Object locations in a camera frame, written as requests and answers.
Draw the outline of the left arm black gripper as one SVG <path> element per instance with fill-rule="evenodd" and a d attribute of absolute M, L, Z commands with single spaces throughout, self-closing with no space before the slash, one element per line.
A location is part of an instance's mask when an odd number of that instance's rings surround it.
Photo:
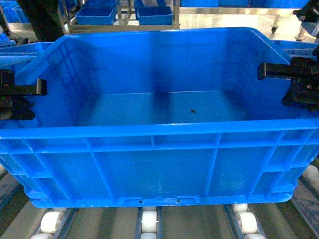
<path fill-rule="evenodd" d="M 35 85 L 15 85 L 12 70 L 0 71 L 0 119 L 32 120 L 35 113 L 33 104 L 25 96 L 47 95 L 47 81 L 37 79 Z"/>

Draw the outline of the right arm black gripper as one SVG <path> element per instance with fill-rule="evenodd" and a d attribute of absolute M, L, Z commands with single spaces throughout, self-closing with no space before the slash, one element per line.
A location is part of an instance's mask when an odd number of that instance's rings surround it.
<path fill-rule="evenodd" d="M 304 57 L 293 57 L 290 65 L 261 63 L 257 67 L 257 78 L 291 79 L 291 84 L 282 98 L 284 106 L 306 108 L 310 112 L 319 110 L 319 62 Z"/>

